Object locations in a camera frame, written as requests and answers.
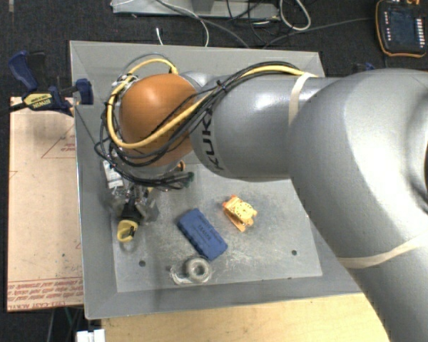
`gray metal plate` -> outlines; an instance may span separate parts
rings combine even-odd
[[[133,57],[153,51],[167,54],[180,72],[229,74],[252,63],[279,59],[323,76],[316,53],[71,42],[73,81],[88,78],[96,96],[94,105],[79,105],[75,116],[87,317],[215,308],[358,291],[326,244],[318,240],[322,250],[320,267],[310,221],[290,181],[255,184],[224,179],[199,165],[193,155],[185,159],[188,169],[195,172],[191,187],[159,194],[158,221],[140,227],[130,244],[118,244],[117,220],[111,217],[105,198],[104,175],[93,141],[98,137],[99,117],[110,84]],[[255,225],[243,234],[222,213],[221,204],[231,194],[243,197],[259,211]],[[229,247],[213,261],[213,278],[208,284],[176,286],[168,268],[196,252],[175,222],[194,207],[206,215]],[[139,261],[146,265],[139,266]]]
[[[138,228],[133,244],[123,245],[114,238],[117,219],[113,219],[119,291],[180,287],[168,270],[196,251],[175,223],[196,207],[228,244],[227,251],[212,262],[209,284],[322,274],[306,214],[290,182],[250,184],[218,177],[202,165],[188,165],[187,169],[195,173],[192,185],[178,192],[159,192],[156,201],[160,216],[156,222]],[[222,202],[231,194],[259,211],[254,225],[244,233],[223,214]],[[139,261],[146,266],[139,266]]]

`blue eraser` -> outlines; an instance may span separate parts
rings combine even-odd
[[[183,215],[178,228],[208,261],[219,257],[228,247],[203,213],[196,208]]]

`yellow clip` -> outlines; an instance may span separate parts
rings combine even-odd
[[[133,220],[122,219],[117,226],[117,240],[123,243],[131,241],[137,229],[138,223]]]
[[[254,224],[252,217],[257,215],[257,210],[236,195],[232,195],[230,200],[222,203],[222,206],[225,215],[241,232]]]

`black carpet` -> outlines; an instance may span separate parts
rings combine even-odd
[[[379,0],[304,0],[312,16],[312,26],[338,21],[371,18],[353,24],[302,33],[271,46],[270,49],[318,51],[327,76],[346,76],[355,64],[371,63],[384,67],[384,56],[375,38],[372,18]],[[9,12],[9,0],[0,0],[0,109],[6,108],[11,95],[21,95],[24,88],[9,72],[8,59],[17,51],[46,52],[48,76],[62,86],[70,84],[68,42],[127,41],[158,44],[155,27],[163,29],[165,44],[202,46],[203,27],[186,17],[114,16],[110,0],[14,0],[14,13]],[[428,0],[421,0],[426,15],[428,41]],[[260,42],[248,24],[216,22],[234,30],[251,48]],[[266,40],[270,33],[258,31]],[[210,28],[210,46],[239,47],[233,37]],[[428,71],[428,54],[421,59],[391,58],[389,66]],[[6,238],[9,170],[9,119],[0,118],[0,341],[45,341],[51,311],[7,313],[6,296]],[[65,336],[64,319],[56,314],[58,335]]]

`white strap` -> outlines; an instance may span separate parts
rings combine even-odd
[[[295,119],[295,116],[298,114],[298,108],[300,103],[300,93],[302,90],[302,87],[304,86],[306,80],[309,77],[317,77],[316,75],[313,75],[309,72],[303,73],[295,82],[292,92],[290,94],[290,102],[288,105],[288,123],[290,124],[293,119]]]
[[[390,259],[412,251],[427,244],[428,229],[411,240],[395,247],[391,251],[384,252],[383,254],[376,254],[369,257],[352,257],[352,258],[338,258],[337,260],[347,269],[366,269],[367,267],[377,266],[383,264]]]

